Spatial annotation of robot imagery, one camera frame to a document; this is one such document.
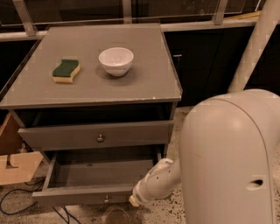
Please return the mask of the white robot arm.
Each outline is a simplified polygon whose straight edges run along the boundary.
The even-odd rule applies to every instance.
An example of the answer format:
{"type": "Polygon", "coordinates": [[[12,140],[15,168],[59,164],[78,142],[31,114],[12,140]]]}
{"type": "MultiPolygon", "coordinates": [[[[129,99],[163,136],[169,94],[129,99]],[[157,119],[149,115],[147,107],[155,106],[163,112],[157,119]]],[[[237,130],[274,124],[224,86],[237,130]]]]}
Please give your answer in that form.
{"type": "Polygon", "coordinates": [[[182,186],[188,224],[277,224],[274,151],[280,97],[249,89],[218,95],[186,116],[179,157],[160,160],[133,188],[138,207],[182,186]]]}

